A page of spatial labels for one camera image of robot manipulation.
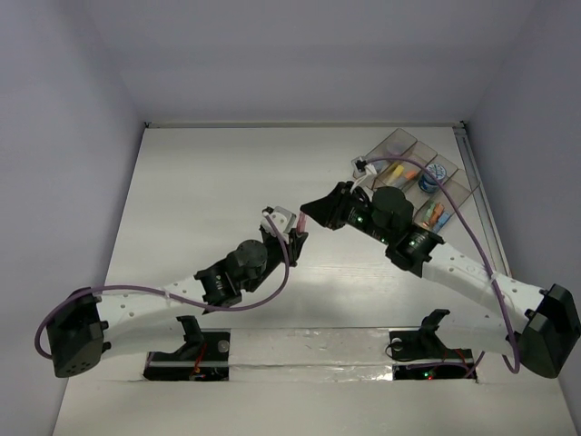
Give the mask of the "grey orange highlighter pen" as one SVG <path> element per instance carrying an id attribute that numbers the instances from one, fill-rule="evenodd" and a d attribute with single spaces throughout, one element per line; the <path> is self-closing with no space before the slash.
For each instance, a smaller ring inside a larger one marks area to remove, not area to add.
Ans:
<path id="1" fill-rule="evenodd" d="M 400 188 L 401 188 L 401 187 L 403 187 L 403 186 L 404 186 L 404 185 L 405 185 L 405 184 L 406 184 L 408 181 L 409 181 L 409 180 L 408 180 L 408 179 L 406 179 L 406 178 L 400 178 L 400 179 L 398 179 L 398 180 L 397 180 L 396 187 L 400 189 Z"/>

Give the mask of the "blue lid pin jar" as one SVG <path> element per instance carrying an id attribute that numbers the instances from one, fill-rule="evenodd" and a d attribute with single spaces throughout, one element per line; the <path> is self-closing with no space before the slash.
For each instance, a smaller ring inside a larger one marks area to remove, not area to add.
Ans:
<path id="1" fill-rule="evenodd" d="M 441 163 L 431 163 L 419 178 L 419 189 L 425 193 L 436 192 L 448 176 L 447 169 Z"/>

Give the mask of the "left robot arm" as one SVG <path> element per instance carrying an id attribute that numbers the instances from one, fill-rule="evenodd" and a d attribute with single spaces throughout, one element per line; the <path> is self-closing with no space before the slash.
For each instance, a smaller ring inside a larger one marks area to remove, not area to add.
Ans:
<path id="1" fill-rule="evenodd" d="M 118 355 L 160 352 L 197 359 L 207 342 L 203 314 L 258 309 L 286 288 L 308 233 L 278 233 L 262 226 L 214 265 L 160 288 L 133 284 L 73 291 L 41 321 L 34 347 L 51 361 L 54 375 L 71 378 Z"/>

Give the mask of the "pink highlighter pen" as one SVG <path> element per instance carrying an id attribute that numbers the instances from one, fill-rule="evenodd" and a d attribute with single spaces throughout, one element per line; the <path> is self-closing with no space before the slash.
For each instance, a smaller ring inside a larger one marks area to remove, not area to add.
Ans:
<path id="1" fill-rule="evenodd" d="M 306 221 L 307 221 L 306 215 L 304 213 L 301 213 L 299 215 L 299 219 L 298 219 L 298 222 L 297 222 L 297 231 L 299 233 L 302 233 L 305 230 Z"/>

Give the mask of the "blue highlighter pen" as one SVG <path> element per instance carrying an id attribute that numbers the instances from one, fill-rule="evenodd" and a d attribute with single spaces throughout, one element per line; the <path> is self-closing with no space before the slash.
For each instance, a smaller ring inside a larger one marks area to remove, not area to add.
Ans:
<path id="1" fill-rule="evenodd" d="M 450 218 L 449 213 L 444 212 L 443 214 L 441 214 L 435 226 L 433 227 L 434 232 L 438 233 L 441 230 L 441 228 L 448 222 L 449 218 Z"/>

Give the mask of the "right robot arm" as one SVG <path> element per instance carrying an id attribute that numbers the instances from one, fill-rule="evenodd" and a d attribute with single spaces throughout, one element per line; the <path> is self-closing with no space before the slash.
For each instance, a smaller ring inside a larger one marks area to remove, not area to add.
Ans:
<path id="1" fill-rule="evenodd" d="M 549 289 L 489 272 L 437 234 L 413 221 L 413 205 L 394 187 L 367 196 L 352 183 L 338 183 L 327 196 L 305 203 L 301 212 L 322 227 L 349 225 L 384 243 L 385 255 L 400 270 L 443 285 L 503 322 L 486 322 L 478 334 L 483 351 L 517 351 L 520 363 L 533 373 L 555 379 L 580 338 L 580 320 L 569 290 Z"/>

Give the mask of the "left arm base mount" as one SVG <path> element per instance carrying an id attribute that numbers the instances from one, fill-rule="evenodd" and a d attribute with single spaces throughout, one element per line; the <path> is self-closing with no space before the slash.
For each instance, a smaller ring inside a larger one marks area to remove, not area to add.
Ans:
<path id="1" fill-rule="evenodd" d="M 174 352 L 149 352 L 143 377 L 149 382 L 226 382 L 230 378 L 231 332 L 202 330 L 194 316 L 181 316 L 182 345 Z"/>

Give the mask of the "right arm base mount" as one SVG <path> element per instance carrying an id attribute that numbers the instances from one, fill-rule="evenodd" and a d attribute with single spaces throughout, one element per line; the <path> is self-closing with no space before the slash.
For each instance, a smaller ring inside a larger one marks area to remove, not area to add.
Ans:
<path id="1" fill-rule="evenodd" d="M 476 359 L 470 349 L 452 349 L 437 337 L 448 309 L 436 309 L 419 327 L 389 333 L 384 352 L 393 362 L 394 381 L 476 381 Z"/>

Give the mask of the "paperclip jar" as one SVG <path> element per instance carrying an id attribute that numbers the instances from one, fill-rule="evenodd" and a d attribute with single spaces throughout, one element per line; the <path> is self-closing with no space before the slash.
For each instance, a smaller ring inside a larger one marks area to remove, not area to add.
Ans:
<path id="1" fill-rule="evenodd" d="M 386 145 L 386 155 L 387 156 L 400 156 L 403 155 L 409 146 L 406 143 L 388 143 Z"/>

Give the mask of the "yellow marker cap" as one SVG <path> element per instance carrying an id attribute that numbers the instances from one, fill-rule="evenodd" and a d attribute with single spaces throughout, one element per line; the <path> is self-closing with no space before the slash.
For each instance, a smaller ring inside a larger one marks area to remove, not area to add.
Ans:
<path id="1" fill-rule="evenodd" d="M 404 170 L 404 167 L 403 167 L 402 165 L 398 165 L 398 166 L 397 166 L 397 167 L 394 169 L 394 171 L 393 171 L 392 175 L 393 175 L 394 177 L 399 177 L 399 176 L 400 176 L 400 175 L 403 173 L 403 170 Z"/>

